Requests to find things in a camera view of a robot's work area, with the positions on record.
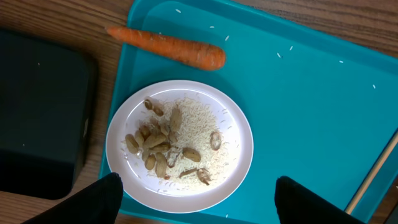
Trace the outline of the orange carrot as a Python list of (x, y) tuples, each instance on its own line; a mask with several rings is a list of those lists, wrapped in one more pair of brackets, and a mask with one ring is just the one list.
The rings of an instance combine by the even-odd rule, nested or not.
[(201, 70), (219, 70), (226, 63), (225, 51), (212, 44), (127, 27), (108, 27), (106, 32), (125, 44)]

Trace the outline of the peanut shells and rice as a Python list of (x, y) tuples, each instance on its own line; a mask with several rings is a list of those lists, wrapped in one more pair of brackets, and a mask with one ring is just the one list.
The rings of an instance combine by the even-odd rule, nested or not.
[(145, 118), (121, 141), (124, 157), (141, 159), (148, 176), (180, 190), (222, 184), (236, 155), (229, 152), (209, 104), (191, 98), (143, 101)]

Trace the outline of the white plate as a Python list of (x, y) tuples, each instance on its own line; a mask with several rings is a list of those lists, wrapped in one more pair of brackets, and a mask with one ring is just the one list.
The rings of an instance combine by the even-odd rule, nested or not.
[[(124, 157), (121, 141), (138, 128), (146, 116), (143, 101), (174, 101), (191, 98), (211, 106), (218, 126), (236, 155), (229, 177), (205, 190), (180, 190), (179, 185), (161, 183), (147, 174), (141, 159)], [(240, 107), (227, 95), (209, 85), (188, 80), (171, 80), (149, 85), (130, 96), (116, 111), (106, 134), (106, 160), (112, 172), (119, 174), (124, 192), (139, 203), (167, 213), (192, 213), (210, 208), (228, 198), (243, 182), (251, 166), (254, 150), (251, 127)]]

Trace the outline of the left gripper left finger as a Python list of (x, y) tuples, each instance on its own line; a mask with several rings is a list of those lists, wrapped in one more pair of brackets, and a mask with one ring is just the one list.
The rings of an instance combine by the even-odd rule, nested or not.
[(114, 223), (122, 198), (122, 180), (112, 172), (23, 224)]

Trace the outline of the wooden chopstick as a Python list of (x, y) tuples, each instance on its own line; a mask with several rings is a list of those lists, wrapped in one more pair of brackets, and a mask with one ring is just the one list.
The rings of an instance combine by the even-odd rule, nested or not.
[(369, 174), (366, 176), (365, 180), (361, 184), (360, 188), (358, 191), (355, 193), (353, 199), (350, 201), (348, 204), (347, 208), (345, 209), (345, 212), (349, 215), (352, 214), (354, 208), (357, 206), (359, 201), (362, 199), (363, 195), (369, 188), (371, 182), (374, 180), (375, 176), (377, 173), (380, 171), (381, 167), (387, 160), (387, 158), (390, 156), (391, 152), (395, 148), (397, 144), (397, 131), (394, 133), (394, 135), (391, 137), (389, 140), (387, 146), (383, 149), (381, 155), (378, 157), (377, 161), (373, 165), (372, 169), (370, 170)]

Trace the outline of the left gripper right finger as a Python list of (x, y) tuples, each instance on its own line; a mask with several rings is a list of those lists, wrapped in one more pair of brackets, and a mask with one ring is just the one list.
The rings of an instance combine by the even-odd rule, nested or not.
[(281, 224), (363, 224), (290, 177), (279, 177), (274, 202)]

